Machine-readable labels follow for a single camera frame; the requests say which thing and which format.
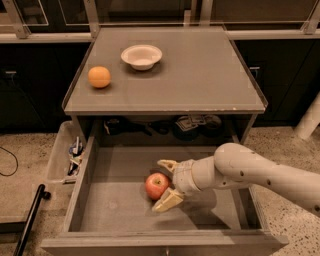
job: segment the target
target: concrete floor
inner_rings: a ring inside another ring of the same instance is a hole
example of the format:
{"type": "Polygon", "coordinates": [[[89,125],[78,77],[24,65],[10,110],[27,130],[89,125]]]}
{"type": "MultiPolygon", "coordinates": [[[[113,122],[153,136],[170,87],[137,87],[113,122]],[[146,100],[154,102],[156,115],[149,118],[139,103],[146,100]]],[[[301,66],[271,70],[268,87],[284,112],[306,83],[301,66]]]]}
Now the concrete floor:
{"type": "MultiPolygon", "coordinates": [[[[0,146],[13,152],[19,161],[13,176],[0,176],[0,222],[26,218],[37,187],[44,182],[55,137],[56,134],[0,136],[0,146]]],[[[297,138],[291,127],[253,128],[245,145],[273,161],[320,174],[320,127],[307,141],[297,138]]],[[[2,150],[0,159],[0,172],[10,173],[15,167],[14,159],[2,150]]],[[[55,237],[61,230],[73,185],[46,187],[52,199],[41,202],[24,255],[50,255],[40,248],[41,240],[55,237]]],[[[320,218],[267,189],[254,188],[272,234],[285,235],[290,243],[273,255],[320,255],[320,218]]],[[[16,238],[0,236],[0,255],[13,254],[16,238]]]]}

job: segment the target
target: open drawer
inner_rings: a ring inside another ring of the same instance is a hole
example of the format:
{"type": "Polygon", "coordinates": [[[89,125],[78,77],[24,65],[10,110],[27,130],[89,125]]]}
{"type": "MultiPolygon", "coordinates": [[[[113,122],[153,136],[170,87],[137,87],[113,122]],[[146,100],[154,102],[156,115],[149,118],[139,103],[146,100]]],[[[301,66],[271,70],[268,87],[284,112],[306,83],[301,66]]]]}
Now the open drawer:
{"type": "Polygon", "coordinates": [[[207,190],[153,213],[144,181],[159,159],[200,159],[215,146],[107,145],[101,122],[88,139],[63,230],[45,239],[53,255],[270,255],[274,237],[251,188],[207,190]]]}

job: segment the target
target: table top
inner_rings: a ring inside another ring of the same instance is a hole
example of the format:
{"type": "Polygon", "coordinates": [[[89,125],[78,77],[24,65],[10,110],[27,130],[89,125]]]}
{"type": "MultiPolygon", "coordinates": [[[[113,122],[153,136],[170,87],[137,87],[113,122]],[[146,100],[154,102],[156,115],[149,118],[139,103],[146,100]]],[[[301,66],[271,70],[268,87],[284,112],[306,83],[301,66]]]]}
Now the table top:
{"type": "Polygon", "coordinates": [[[102,28],[65,107],[70,115],[263,113],[265,104],[220,27],[102,28]],[[148,44],[162,59],[148,71],[121,60],[128,47],[148,44]],[[94,66],[111,83],[93,88],[94,66]]]}

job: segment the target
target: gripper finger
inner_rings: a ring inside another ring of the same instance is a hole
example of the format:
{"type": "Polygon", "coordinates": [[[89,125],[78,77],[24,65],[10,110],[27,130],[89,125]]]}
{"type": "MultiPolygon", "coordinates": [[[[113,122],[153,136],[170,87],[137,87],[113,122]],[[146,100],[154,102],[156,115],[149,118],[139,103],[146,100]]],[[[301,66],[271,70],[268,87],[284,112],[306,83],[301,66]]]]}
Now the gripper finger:
{"type": "Polygon", "coordinates": [[[183,195],[177,190],[167,188],[161,198],[152,207],[153,212],[165,212],[183,201],[183,195]]]}
{"type": "Polygon", "coordinates": [[[176,165],[178,164],[178,162],[174,161],[174,160],[165,160],[165,159],[162,159],[162,160],[159,160],[157,162],[158,165],[166,168],[169,172],[173,173],[175,168],[176,168],[176,165]]]}

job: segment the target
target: black pole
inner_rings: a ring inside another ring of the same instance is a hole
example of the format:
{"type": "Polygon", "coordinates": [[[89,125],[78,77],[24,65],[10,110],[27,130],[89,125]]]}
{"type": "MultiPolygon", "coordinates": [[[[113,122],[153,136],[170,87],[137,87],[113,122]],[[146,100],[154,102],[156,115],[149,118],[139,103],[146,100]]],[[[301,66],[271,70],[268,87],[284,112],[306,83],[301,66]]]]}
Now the black pole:
{"type": "Polygon", "coordinates": [[[45,185],[41,184],[39,185],[38,187],[38,190],[37,190],[37,193],[33,199],[33,203],[32,203],[32,206],[30,208],[30,211],[29,211],[29,214],[28,214],[28,218],[25,222],[25,226],[24,226],[24,229],[21,233],[21,236],[20,236],[20,239],[18,241],[18,244],[17,244],[17,247],[16,247],[16,250],[14,252],[14,256],[22,256],[23,254],[23,250],[26,246],[26,243],[28,241],[28,237],[29,237],[29,234],[30,234],[30,231],[31,231],[31,228],[32,228],[32,225],[33,225],[33,222],[34,222],[34,219],[37,215],[37,211],[38,211],[38,208],[39,208],[39,205],[40,205],[40,202],[41,202],[41,199],[49,199],[51,194],[49,192],[45,192],[44,191],[45,189],[45,185]]]}

